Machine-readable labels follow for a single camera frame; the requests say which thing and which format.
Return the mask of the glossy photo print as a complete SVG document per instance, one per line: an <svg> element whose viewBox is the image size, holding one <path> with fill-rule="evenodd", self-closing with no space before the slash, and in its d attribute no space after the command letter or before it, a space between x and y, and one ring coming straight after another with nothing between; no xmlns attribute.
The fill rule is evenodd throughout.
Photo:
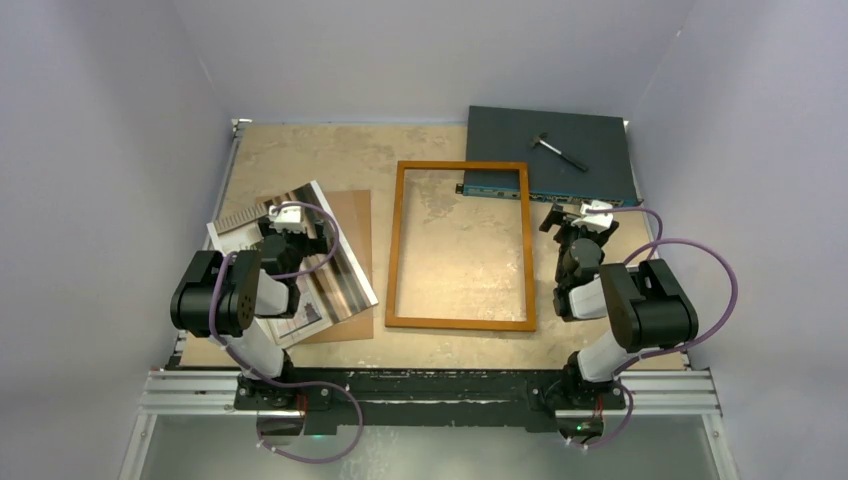
<svg viewBox="0 0 848 480"><path fill-rule="evenodd" d="M255 322L276 345L288 348L303 338L375 307L378 299L335 219L326 191L315 180L275 197L260 199L229 216L206 224L211 247L223 253L258 250L262 235L257 222L272 205L299 201L326 211L339 227L336 253L321 268L295 279L300 290L298 310L289 318L260 316Z"/></svg>

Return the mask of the orange wooden picture frame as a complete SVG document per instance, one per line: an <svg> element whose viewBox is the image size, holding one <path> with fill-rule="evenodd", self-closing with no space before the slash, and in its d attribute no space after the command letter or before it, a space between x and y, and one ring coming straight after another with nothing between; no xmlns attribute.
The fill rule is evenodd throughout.
<svg viewBox="0 0 848 480"><path fill-rule="evenodd" d="M514 172L519 181L526 319L523 321L403 317L397 314L404 220L405 175L409 170ZM410 161L397 163L384 325L388 328L534 333L537 331L533 233L527 165L521 162Z"/></svg>

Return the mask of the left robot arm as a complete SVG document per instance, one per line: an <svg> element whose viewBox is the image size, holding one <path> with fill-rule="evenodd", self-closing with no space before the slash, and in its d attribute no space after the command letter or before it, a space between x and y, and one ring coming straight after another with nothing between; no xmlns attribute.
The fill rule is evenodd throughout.
<svg viewBox="0 0 848 480"><path fill-rule="evenodd" d="M257 230L256 250L195 253L172 296L170 318L177 329L221 347L244 377L261 381L264 401L284 409L297 399L298 382L290 357L257 319L294 317L301 299L297 278L306 273L301 266L309 257L331 259L338 229L332 225L326 236L320 222L310 235L303 226L263 218Z"/></svg>

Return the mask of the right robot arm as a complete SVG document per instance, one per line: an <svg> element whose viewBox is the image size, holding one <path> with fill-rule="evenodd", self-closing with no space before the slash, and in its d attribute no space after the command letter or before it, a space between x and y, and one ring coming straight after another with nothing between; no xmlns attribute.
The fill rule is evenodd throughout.
<svg viewBox="0 0 848 480"><path fill-rule="evenodd" d="M570 355L560 382L564 399L584 407L611 390L617 369L639 354L694 339L698 318L668 265L647 259L635 267L607 263L604 247L619 223L610 205L592 201L579 213L554 204L539 229L558 230L553 307L563 321L606 318L609 329Z"/></svg>

